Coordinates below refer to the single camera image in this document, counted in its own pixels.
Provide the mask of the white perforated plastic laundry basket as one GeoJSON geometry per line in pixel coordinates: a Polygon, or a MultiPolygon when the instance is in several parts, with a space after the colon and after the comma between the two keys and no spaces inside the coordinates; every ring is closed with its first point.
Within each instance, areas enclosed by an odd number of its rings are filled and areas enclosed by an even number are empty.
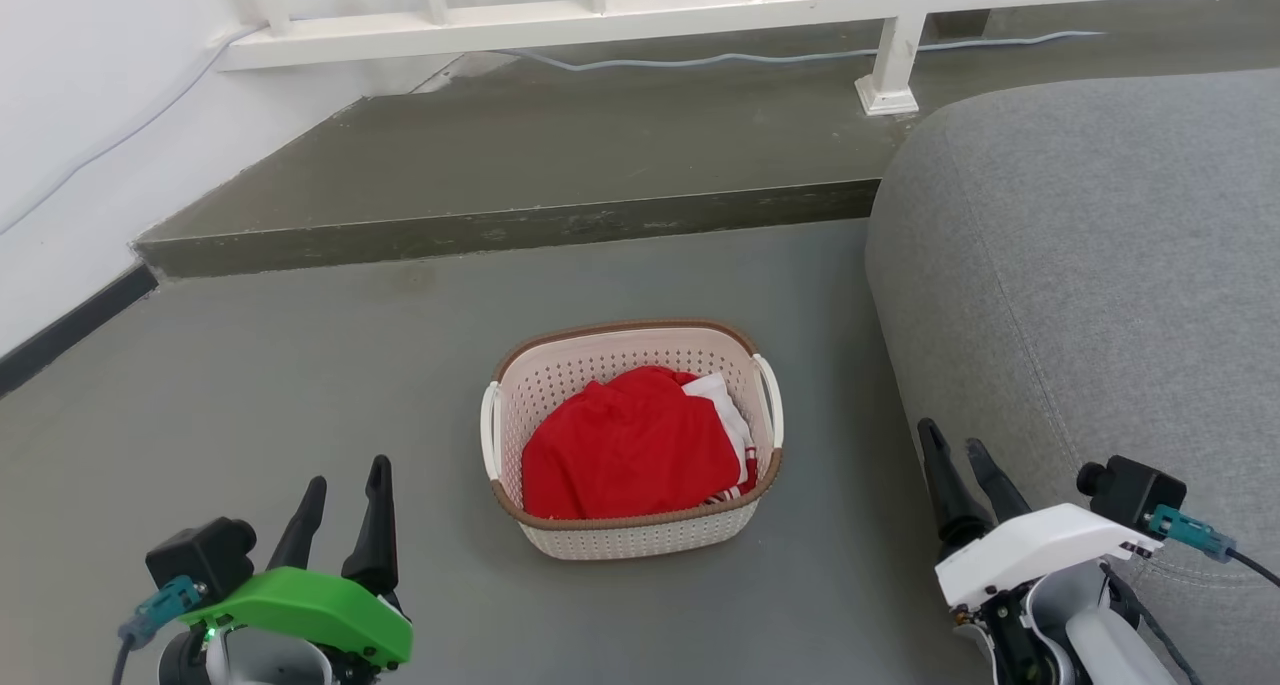
{"type": "Polygon", "coordinates": [[[736,536],[778,478],[785,443],[782,393],[771,364],[742,330],[705,319],[603,321],[534,337],[495,367],[480,405],[480,452],[498,506],[545,556],[635,560],[710,547],[736,536]],[[640,366],[722,374],[750,429],[759,478],[745,496],[663,515],[549,520],[524,507],[521,458],[545,417],[591,382],[640,366]]]}

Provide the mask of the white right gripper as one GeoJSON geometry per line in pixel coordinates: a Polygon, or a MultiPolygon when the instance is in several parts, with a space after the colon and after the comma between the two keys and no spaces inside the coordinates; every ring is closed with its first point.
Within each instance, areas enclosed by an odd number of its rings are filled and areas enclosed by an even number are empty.
{"type": "Polygon", "coordinates": [[[995,529],[989,513],[960,478],[940,426],[922,419],[918,437],[940,558],[945,558],[934,572],[951,611],[979,609],[1002,592],[1087,561],[1148,557],[1164,547],[1149,533],[1138,533],[1076,504],[1030,513],[1030,506],[983,442],[970,438],[966,456],[1000,524],[995,529]]]}

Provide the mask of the white wooden railing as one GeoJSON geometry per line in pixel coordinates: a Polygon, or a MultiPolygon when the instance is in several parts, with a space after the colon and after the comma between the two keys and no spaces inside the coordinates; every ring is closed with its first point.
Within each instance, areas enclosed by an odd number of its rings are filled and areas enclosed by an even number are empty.
{"type": "Polygon", "coordinates": [[[561,0],[493,6],[425,0],[421,12],[305,19],[291,15],[285,0],[252,1],[265,24],[220,47],[220,70],[882,20],[873,70],[856,83],[864,111],[879,117],[918,110],[910,76],[928,15],[1114,0],[561,0]]]}

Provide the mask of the black baseboard strip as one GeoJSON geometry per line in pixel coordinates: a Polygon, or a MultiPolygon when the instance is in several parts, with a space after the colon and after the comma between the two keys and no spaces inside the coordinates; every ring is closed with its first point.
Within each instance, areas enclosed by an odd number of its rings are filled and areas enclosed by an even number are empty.
{"type": "Polygon", "coordinates": [[[157,286],[159,280],[152,271],[138,265],[22,346],[5,353],[0,359],[0,398],[28,383],[106,321],[150,296],[157,286]]]}

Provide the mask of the grey fabric sofa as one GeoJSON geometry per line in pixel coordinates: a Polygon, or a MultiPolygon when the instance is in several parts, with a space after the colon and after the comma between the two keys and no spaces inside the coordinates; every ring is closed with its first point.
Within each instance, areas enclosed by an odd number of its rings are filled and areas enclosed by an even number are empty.
{"type": "Polygon", "coordinates": [[[1176,682],[1280,685],[1280,67],[941,108],[883,175],[867,277],[909,423],[974,498],[970,438],[1033,510],[1089,508],[1078,471],[1116,455],[1183,480],[1235,554],[1114,560],[1138,631],[1176,682]]]}

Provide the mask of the white garment with red stripes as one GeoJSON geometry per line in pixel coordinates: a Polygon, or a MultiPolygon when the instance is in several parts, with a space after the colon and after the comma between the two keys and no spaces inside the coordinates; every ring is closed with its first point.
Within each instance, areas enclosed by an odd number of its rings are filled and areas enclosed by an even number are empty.
{"type": "Polygon", "coordinates": [[[735,405],[724,376],[722,373],[695,378],[682,385],[686,396],[701,397],[713,403],[721,426],[733,448],[740,466],[740,479],[735,487],[718,492],[708,498],[704,504],[713,506],[721,502],[735,501],[749,494],[758,483],[758,460],[750,426],[735,405]]]}

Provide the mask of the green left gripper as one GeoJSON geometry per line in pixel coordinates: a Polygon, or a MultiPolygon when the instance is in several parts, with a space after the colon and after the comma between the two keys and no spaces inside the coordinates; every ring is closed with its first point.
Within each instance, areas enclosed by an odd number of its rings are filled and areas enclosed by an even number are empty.
{"type": "Polygon", "coordinates": [[[407,665],[412,624],[380,597],[399,584],[390,460],[372,460],[367,506],[342,577],[306,570],[323,522],[326,479],[312,478],[268,562],[227,599],[180,616],[186,626],[236,625],[300,639],[375,666],[407,665]]]}

